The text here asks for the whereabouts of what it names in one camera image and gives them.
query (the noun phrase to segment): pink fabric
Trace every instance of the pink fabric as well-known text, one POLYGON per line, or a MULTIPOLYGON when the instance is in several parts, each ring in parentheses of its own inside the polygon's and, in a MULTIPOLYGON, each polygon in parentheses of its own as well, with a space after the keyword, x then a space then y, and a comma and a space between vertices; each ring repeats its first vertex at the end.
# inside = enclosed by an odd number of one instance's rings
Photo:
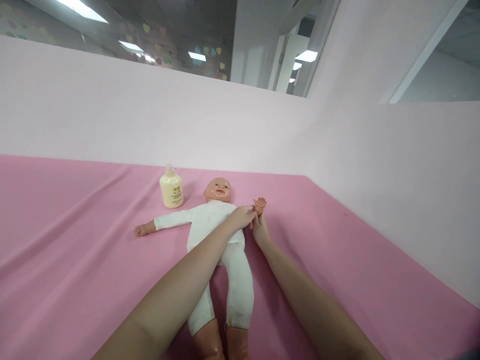
MULTIPOLYGON (((308 178, 176 170, 181 209, 201 204, 217 176, 230 180, 236 205, 265 197, 275 242, 339 299, 387 359, 451 359, 478 345, 477 308, 308 178)), ((162 204, 162 173, 0 156, 0 359, 89 359, 186 254, 189 225, 133 234, 135 225, 171 211, 162 204)), ((249 231, 245 252, 255 290, 252 359, 315 359, 249 231)), ((226 285, 218 267, 210 289, 220 323, 226 285)), ((186 326, 166 358, 195 358, 186 326)))

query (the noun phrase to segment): doll face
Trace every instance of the doll face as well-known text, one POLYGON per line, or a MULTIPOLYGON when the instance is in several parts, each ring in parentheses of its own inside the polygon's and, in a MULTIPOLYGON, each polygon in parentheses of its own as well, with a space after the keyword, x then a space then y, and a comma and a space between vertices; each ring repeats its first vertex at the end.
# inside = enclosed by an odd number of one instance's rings
POLYGON ((212 200, 220 200, 229 203, 230 190, 229 181, 223 177, 217 177, 208 183, 203 195, 205 196, 207 203, 212 200))

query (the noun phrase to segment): human hand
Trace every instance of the human hand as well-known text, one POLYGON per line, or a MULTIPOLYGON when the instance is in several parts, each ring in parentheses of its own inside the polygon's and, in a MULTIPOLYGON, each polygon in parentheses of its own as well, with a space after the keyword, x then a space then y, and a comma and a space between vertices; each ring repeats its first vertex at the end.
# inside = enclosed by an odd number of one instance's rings
POLYGON ((226 218, 226 221, 237 231, 251 223, 256 214, 253 205, 239 206, 226 218))
POLYGON ((253 219, 253 238, 260 248, 272 242, 269 228, 267 227, 267 220, 265 220, 265 212, 260 217, 256 215, 253 219))

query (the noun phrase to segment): fluorescent light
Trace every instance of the fluorescent light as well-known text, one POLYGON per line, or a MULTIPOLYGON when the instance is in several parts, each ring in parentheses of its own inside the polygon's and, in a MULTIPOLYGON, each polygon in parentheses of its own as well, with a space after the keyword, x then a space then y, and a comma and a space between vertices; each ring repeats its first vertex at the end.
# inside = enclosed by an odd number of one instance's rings
POLYGON ((195 60, 207 61, 207 58, 205 57, 205 55, 197 54, 196 52, 189 51, 188 55, 190 55, 190 57, 195 60))
POLYGON ((318 54, 319 53, 315 51, 305 50, 300 55, 298 55, 295 59, 311 63, 312 61, 315 61, 318 54))
POLYGON ((126 47, 127 49, 135 50, 135 51, 139 51, 139 52, 144 53, 144 51, 135 44, 132 44, 130 42, 125 42, 125 41, 120 41, 120 40, 118 40, 118 42, 120 44, 122 44, 124 47, 126 47))
POLYGON ((109 23, 103 17, 98 15, 95 11, 93 11, 90 7, 85 5, 80 0, 57 0, 59 3, 67 6, 68 8, 72 9, 77 14, 83 16, 84 18, 99 21, 102 23, 109 23))

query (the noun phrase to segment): cream bottle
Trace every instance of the cream bottle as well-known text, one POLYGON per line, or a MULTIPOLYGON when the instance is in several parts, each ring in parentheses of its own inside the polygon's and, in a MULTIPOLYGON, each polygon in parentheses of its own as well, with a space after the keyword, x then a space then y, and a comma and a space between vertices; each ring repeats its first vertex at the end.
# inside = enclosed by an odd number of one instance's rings
POLYGON ((165 174, 160 178, 161 196, 163 204, 169 209, 178 208, 184 202, 184 191, 182 188, 182 178, 168 164, 165 174))

